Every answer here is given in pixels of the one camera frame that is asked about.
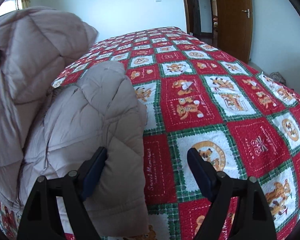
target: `wooden door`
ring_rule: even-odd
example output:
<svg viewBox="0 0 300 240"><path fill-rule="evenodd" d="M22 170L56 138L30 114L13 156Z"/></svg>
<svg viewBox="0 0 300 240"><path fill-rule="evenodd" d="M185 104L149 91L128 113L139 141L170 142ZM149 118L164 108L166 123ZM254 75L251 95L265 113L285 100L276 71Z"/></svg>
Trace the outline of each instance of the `wooden door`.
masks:
<svg viewBox="0 0 300 240"><path fill-rule="evenodd" d="M218 47L248 63L252 39L252 1L217 0Z"/></svg>

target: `metal rivet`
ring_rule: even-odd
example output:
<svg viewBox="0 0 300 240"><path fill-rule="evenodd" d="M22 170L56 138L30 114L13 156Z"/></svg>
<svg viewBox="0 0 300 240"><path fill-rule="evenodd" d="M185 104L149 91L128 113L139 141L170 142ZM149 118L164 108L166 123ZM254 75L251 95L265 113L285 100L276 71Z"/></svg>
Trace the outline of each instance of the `metal rivet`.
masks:
<svg viewBox="0 0 300 240"><path fill-rule="evenodd" d="M218 171L217 172L217 175L220 177L220 178L224 178L226 176L226 174L223 172L223 171Z"/></svg>
<svg viewBox="0 0 300 240"><path fill-rule="evenodd" d="M37 182L43 182L45 179L45 176L40 176L39 178L37 178Z"/></svg>
<svg viewBox="0 0 300 240"><path fill-rule="evenodd" d="M68 173L68 175L70 176L70 177L75 177L75 176L77 176L77 171L69 171L69 173Z"/></svg>
<svg viewBox="0 0 300 240"><path fill-rule="evenodd" d="M252 183L256 183L257 182L257 178L256 177L250 177L249 180L252 182Z"/></svg>

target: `red and white patchwork quilt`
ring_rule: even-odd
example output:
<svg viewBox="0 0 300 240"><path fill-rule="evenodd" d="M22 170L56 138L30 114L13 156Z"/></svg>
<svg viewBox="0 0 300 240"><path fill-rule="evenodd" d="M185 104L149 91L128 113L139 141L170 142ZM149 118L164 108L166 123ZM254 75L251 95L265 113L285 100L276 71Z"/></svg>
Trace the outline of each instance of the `red and white patchwork quilt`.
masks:
<svg viewBox="0 0 300 240"><path fill-rule="evenodd" d="M193 239L210 202L187 165L191 147L232 178L256 176L278 239L292 231L300 219L300 95L176 27L100 41L53 86L75 83L106 60L124 64L138 100L147 106L149 232L105 239ZM233 199L220 239L227 239L235 210Z"/></svg>

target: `white square patch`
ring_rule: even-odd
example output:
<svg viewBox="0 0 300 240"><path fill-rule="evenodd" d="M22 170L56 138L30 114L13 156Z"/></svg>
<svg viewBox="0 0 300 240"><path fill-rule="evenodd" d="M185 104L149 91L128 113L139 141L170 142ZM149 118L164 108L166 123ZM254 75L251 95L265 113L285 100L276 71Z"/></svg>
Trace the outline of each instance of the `white square patch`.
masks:
<svg viewBox="0 0 300 240"><path fill-rule="evenodd" d="M157 36L157 35L161 35L162 33L152 33L149 36Z"/></svg>
<svg viewBox="0 0 300 240"><path fill-rule="evenodd" d="M170 239L169 217L167 213L148 215L148 232L138 237L109 237L108 240L167 240Z"/></svg>
<svg viewBox="0 0 300 240"><path fill-rule="evenodd" d="M180 37L179 34L167 34L167 37Z"/></svg>
<svg viewBox="0 0 300 240"><path fill-rule="evenodd" d="M233 152L222 131L216 130L178 138L177 147L187 191L199 190L187 161L187 152L192 147L195 147L199 153L206 154L207 157L203 159L206 161L210 159L214 167L218 167L218 171L224 171L231 178L240 176Z"/></svg>
<svg viewBox="0 0 300 240"><path fill-rule="evenodd" d="M277 116L272 123L284 134L292 150L300 145L300 128L290 113Z"/></svg>
<svg viewBox="0 0 300 240"><path fill-rule="evenodd" d="M157 50L158 53L177 50L174 46L160 47L160 48L155 48L155 49Z"/></svg>
<svg viewBox="0 0 300 240"><path fill-rule="evenodd" d="M226 116L252 115L256 111L242 94L214 94Z"/></svg>
<svg viewBox="0 0 300 240"><path fill-rule="evenodd" d="M133 38L132 39L126 39L122 43L130 42L130 41L133 41Z"/></svg>
<svg viewBox="0 0 300 240"><path fill-rule="evenodd" d="M133 88L136 91L137 98L141 103L144 105L153 105L157 89L157 82L134 85Z"/></svg>
<svg viewBox="0 0 300 240"><path fill-rule="evenodd" d="M162 64L163 72L166 76L181 75L183 73L192 73L193 70L185 61Z"/></svg>
<svg viewBox="0 0 300 240"><path fill-rule="evenodd" d="M261 186L274 217L274 226L279 228L296 211L296 188L291 167L281 172ZM276 196L277 188L282 188L282 194Z"/></svg>
<svg viewBox="0 0 300 240"><path fill-rule="evenodd" d="M152 56L134 57L131 61L130 68L140 67L143 65L153 64Z"/></svg>
<svg viewBox="0 0 300 240"><path fill-rule="evenodd" d="M140 39L136 39L135 42L139 42L139 41L146 41L148 39L148 37L143 37Z"/></svg>
<svg viewBox="0 0 300 240"><path fill-rule="evenodd" d="M205 76L205 80L211 90L214 93L235 93L240 94L241 91L237 85L226 76Z"/></svg>
<svg viewBox="0 0 300 240"><path fill-rule="evenodd" d="M173 41L175 44L192 44L190 41Z"/></svg>
<svg viewBox="0 0 300 240"><path fill-rule="evenodd" d="M216 51L216 50L218 50L217 48L212 47L212 46L210 46L208 44L202 44L199 47L203 48L206 51Z"/></svg>
<svg viewBox="0 0 300 240"><path fill-rule="evenodd" d="M150 45L141 45L141 46L136 46L133 48L133 50L139 50L139 49L150 49Z"/></svg>
<svg viewBox="0 0 300 240"><path fill-rule="evenodd" d="M116 44L116 45L113 45L113 46L110 46L110 47L107 47L105 50L108 50L108 49L114 49L114 48L116 48L116 47L118 47L119 45L118 44Z"/></svg>
<svg viewBox="0 0 300 240"><path fill-rule="evenodd" d="M152 41L152 43L157 43L157 42L161 42L161 41L167 41L167 39L166 38L157 38L157 39L152 39L151 41Z"/></svg>
<svg viewBox="0 0 300 240"><path fill-rule="evenodd" d="M221 65L223 65L231 74L248 75L248 73L238 63L231 63L231 62L223 61L223 62L221 62Z"/></svg>
<svg viewBox="0 0 300 240"><path fill-rule="evenodd" d="M189 58L211 59L207 53L200 50L186 50L184 53L186 53Z"/></svg>
<svg viewBox="0 0 300 240"><path fill-rule="evenodd" d="M289 93L284 86L275 83L271 78L260 74L259 78L269 88L276 98L290 106L296 102L294 94Z"/></svg>
<svg viewBox="0 0 300 240"><path fill-rule="evenodd" d="M123 45L123 46L120 46L117 50L127 49L127 48L130 48L131 46L132 46L131 44Z"/></svg>
<svg viewBox="0 0 300 240"><path fill-rule="evenodd" d="M79 66L77 66L77 67L72 71L72 73L78 72L78 71L80 71L80 70L83 70L83 69L85 69L88 65L89 65L89 63L79 65Z"/></svg>
<svg viewBox="0 0 300 240"><path fill-rule="evenodd" d="M58 79L58 80L55 80L55 82L52 84L52 86L53 86L54 88L59 87L65 79L66 79L66 77L60 78L60 79Z"/></svg>
<svg viewBox="0 0 300 240"><path fill-rule="evenodd" d="M110 57L111 54L112 54L112 52L106 53L106 54L102 54L102 55L99 55L98 57L96 57L96 59L101 59L101 58L105 58L105 57Z"/></svg>
<svg viewBox="0 0 300 240"><path fill-rule="evenodd" d="M128 57L129 57L129 53L127 52L125 54L120 54L120 55L113 56L110 60L118 61L118 60L127 59Z"/></svg>

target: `door handle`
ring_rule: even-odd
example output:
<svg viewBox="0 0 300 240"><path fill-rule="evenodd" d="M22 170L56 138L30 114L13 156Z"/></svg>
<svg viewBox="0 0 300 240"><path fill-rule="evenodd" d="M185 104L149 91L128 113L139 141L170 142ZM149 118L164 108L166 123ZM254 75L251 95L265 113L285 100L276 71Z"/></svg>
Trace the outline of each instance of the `door handle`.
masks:
<svg viewBox="0 0 300 240"><path fill-rule="evenodd" d="M248 18L250 18L250 9L247 9L247 10L242 10L242 12L246 12L247 13L247 16L248 16Z"/></svg>

